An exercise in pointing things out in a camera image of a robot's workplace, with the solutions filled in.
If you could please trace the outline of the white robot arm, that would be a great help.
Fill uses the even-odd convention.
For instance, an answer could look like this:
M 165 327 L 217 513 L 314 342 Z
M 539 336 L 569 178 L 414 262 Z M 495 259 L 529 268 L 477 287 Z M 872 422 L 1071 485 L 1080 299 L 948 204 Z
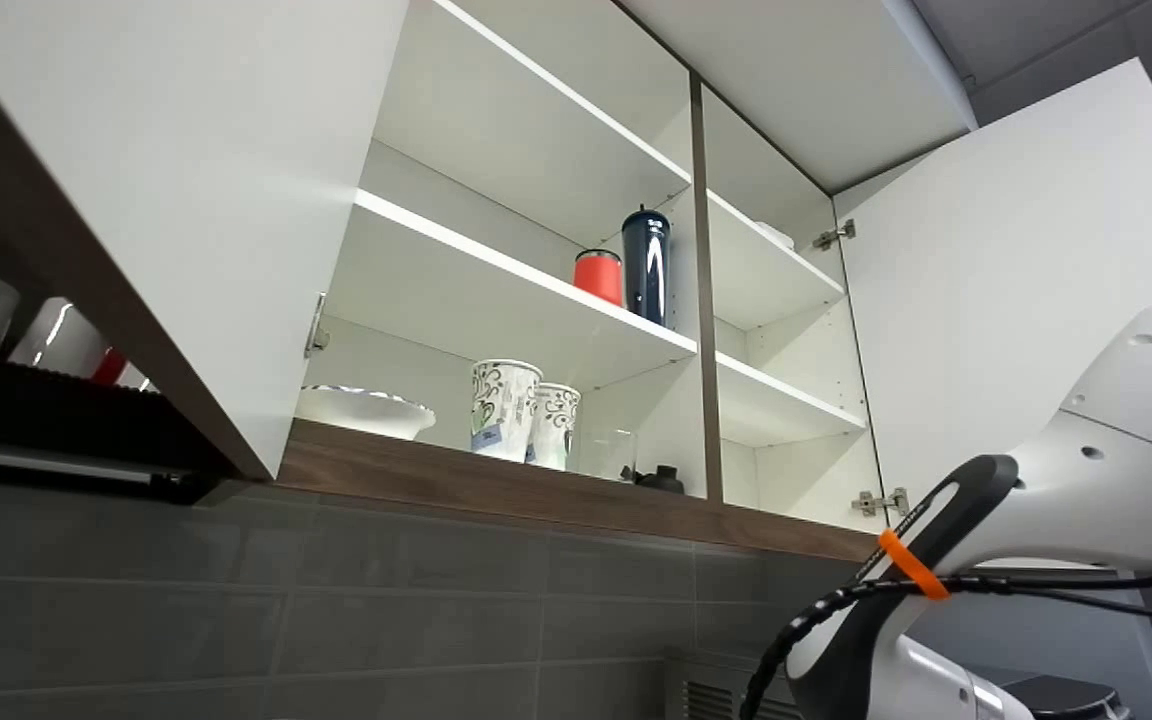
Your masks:
M 1015 446 L 951 466 L 844 585 L 763 652 L 744 715 L 770 676 L 809 720 L 1031 720 L 1009 689 L 911 640 L 955 590 L 1107 590 L 1152 580 L 1152 304 Z

